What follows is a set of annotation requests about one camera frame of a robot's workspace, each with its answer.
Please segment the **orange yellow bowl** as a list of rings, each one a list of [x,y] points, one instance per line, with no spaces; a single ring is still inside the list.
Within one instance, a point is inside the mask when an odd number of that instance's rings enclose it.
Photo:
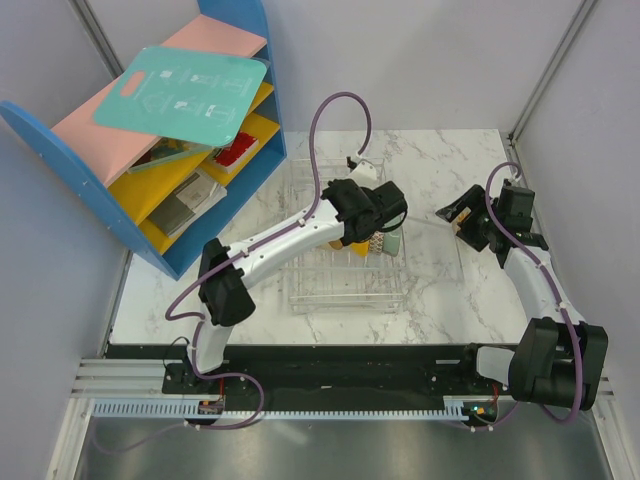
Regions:
[[[369,242],[355,242],[347,246],[350,253],[356,255],[359,258],[366,258],[369,254]]]

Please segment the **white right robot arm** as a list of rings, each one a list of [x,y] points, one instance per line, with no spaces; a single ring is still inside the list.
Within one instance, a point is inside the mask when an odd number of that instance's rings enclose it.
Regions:
[[[514,349],[470,346],[474,359],[458,368],[457,377],[469,393],[496,381],[517,401],[587,411],[595,402],[608,335],[567,301],[546,240],[531,230],[534,198],[533,191],[510,182],[495,199],[474,185],[436,212],[464,243],[496,255],[529,319]]]

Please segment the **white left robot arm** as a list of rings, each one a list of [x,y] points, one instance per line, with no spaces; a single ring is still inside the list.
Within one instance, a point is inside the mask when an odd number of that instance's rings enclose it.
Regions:
[[[206,280],[198,289],[205,318],[184,375],[196,392],[218,385],[233,328],[255,312],[250,289],[316,247],[363,243],[401,223],[407,211],[404,193],[392,181],[377,186],[367,176],[373,171],[363,161],[347,177],[330,180],[311,205],[270,229],[229,246],[218,239],[205,245],[199,274]]]

